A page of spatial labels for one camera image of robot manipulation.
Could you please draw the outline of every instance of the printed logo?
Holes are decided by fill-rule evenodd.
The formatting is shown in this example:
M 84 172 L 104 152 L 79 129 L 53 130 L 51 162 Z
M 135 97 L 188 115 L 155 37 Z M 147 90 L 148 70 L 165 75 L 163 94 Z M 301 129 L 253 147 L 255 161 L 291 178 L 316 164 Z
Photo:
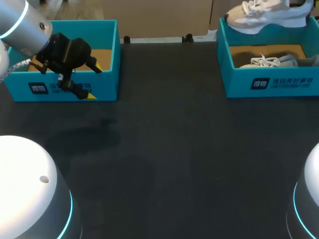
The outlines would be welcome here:
M 31 89 L 31 92 L 36 95 L 49 94 L 48 89 L 46 88 L 43 82 L 28 83 Z
M 251 90 L 264 90 L 267 88 L 269 78 L 255 78 L 251 84 Z

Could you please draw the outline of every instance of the teal box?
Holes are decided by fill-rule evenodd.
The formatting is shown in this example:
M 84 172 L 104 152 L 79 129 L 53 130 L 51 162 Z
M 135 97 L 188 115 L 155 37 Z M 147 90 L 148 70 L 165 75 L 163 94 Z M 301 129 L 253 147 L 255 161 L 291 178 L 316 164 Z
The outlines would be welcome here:
M 306 57 L 319 54 L 319 25 L 310 17 L 306 27 L 270 24 L 257 35 L 245 35 L 219 21 L 217 57 L 226 96 L 318 96 L 319 67 L 235 68 L 229 46 L 300 44 Z
M 121 43 L 116 20 L 72 20 L 52 21 L 54 33 L 61 32 L 70 39 L 83 38 L 92 49 L 111 49 L 110 70 L 96 74 L 93 71 L 76 71 L 71 80 L 81 84 L 97 99 L 95 101 L 115 101 L 117 98 L 121 63 Z M 14 49 L 9 49 L 10 64 L 14 65 L 27 58 Z M 70 102 L 79 100 L 70 92 L 57 87 L 58 74 L 28 72 L 28 67 L 18 69 L 9 75 L 4 83 L 16 102 Z M 47 94 L 33 94 L 29 83 L 40 83 L 47 88 Z

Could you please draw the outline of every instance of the cardboard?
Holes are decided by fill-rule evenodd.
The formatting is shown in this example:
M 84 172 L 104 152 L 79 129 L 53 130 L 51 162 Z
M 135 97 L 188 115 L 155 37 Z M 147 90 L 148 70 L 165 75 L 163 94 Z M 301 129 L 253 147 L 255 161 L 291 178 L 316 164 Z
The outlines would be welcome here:
M 92 49 L 91 56 L 94 56 L 98 63 L 100 64 L 102 70 L 106 71 L 110 69 L 111 66 L 111 60 L 112 60 L 112 50 L 109 49 Z M 32 62 L 43 66 L 40 62 L 38 62 L 35 59 L 35 56 L 32 58 Z M 86 65 L 83 65 L 79 68 L 76 68 L 76 71 L 91 71 L 92 69 L 87 67 Z M 29 66 L 28 71 L 38 71 L 34 66 Z
M 296 58 L 306 59 L 300 45 L 230 46 L 229 49 L 235 68 L 250 64 L 251 58 L 261 57 L 261 54 L 266 58 L 293 55 Z
M 212 0 L 101 0 L 104 19 L 116 19 L 120 37 L 206 35 Z

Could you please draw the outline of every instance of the black table surface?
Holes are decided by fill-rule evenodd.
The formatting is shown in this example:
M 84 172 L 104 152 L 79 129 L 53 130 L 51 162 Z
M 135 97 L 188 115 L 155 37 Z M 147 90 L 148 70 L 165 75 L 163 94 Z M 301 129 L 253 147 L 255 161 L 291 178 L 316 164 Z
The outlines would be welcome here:
M 227 99 L 212 42 L 122 49 L 116 102 L 15 103 L 0 86 L 0 134 L 51 154 L 83 239 L 287 239 L 319 100 Z

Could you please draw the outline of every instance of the white sneaker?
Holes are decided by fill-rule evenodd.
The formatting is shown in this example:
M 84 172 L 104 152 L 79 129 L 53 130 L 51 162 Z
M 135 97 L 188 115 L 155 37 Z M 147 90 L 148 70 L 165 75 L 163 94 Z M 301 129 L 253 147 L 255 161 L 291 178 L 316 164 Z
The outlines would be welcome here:
M 289 7 L 289 0 L 251 0 L 231 9 L 225 16 L 228 25 L 245 34 L 257 34 L 268 24 L 304 27 L 314 0 L 300 7 Z
M 240 68 L 260 68 L 260 67 L 294 67 L 298 66 L 296 58 L 292 55 L 283 56 L 280 58 L 270 57 L 265 58 L 264 55 L 259 58 L 251 58 L 250 64 Z

